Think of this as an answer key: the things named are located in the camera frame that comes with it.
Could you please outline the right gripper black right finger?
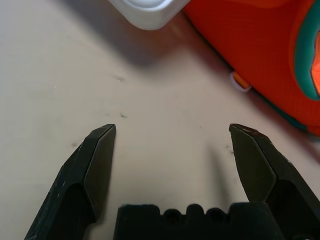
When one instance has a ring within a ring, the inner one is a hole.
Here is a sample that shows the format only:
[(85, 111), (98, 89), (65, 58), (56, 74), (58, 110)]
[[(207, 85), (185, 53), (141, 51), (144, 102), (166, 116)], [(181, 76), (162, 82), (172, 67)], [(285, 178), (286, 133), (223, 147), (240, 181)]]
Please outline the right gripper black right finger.
[(320, 238), (320, 201), (294, 165), (259, 131), (229, 126), (238, 175), (250, 202), (266, 203), (287, 240)]

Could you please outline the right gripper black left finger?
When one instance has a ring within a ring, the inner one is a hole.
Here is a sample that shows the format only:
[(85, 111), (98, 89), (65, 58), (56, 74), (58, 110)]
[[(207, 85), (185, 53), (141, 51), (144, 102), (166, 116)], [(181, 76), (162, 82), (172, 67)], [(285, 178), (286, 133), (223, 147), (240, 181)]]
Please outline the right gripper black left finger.
[(109, 191), (116, 125), (94, 129), (60, 168), (25, 239), (82, 240)]

